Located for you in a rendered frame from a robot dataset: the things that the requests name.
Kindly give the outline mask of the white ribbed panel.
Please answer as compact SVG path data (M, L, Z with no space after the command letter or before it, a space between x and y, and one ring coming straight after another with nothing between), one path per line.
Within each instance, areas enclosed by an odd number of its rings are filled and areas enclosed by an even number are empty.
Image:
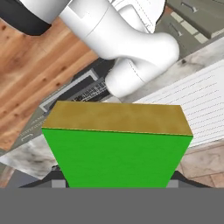
M224 59L136 103L180 105L193 133L190 147L224 139Z

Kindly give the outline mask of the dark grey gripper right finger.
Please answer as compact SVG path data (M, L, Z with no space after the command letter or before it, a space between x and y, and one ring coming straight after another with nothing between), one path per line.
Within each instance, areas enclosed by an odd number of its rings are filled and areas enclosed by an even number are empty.
M168 188L188 188L188 187L198 187L198 188L208 188L208 185L201 184L200 182L190 180L186 178L179 171L175 171L171 176Z

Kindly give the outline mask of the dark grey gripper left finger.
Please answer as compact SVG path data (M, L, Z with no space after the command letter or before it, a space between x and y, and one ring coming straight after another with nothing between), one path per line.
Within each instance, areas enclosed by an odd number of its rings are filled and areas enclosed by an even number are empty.
M22 188L29 187L68 188L69 184L60 167L54 165L51 171L43 179L22 185Z

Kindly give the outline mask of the grey drawer front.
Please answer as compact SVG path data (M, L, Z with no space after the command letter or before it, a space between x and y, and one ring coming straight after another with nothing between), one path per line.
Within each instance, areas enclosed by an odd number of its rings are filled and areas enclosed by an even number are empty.
M28 143L35 137L38 137L42 134L42 125L45 122L46 118L48 117L49 113L44 113L39 117L34 116L29 120L29 122L25 125L24 129L22 132L19 134L17 140L15 143L12 145L12 149L16 149L17 147ZM23 142L21 141L21 138L25 137L26 135L33 134L32 137L29 137L25 139Z
M193 13L182 1L198 11ZM224 0L167 0L167 5L208 39L224 33Z
M183 33L181 37L170 27L174 24ZM184 20L176 12L164 14L157 22L155 32L166 32L172 35L179 45L179 57L194 53L198 48L208 41L208 38Z

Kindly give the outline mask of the dark grey appliance with grille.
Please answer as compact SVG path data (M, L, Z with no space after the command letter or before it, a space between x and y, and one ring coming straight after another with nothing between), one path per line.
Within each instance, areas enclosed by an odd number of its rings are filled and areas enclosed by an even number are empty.
M56 101L97 102L107 97L105 77L115 60L97 59L78 72L66 85L44 99L39 107L47 112Z

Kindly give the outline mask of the green and yellow sponge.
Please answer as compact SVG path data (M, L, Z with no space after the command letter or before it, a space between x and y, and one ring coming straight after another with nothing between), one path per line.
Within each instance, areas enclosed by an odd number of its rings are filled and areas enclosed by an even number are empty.
M73 188L165 188L193 140L163 104L57 101L42 132Z

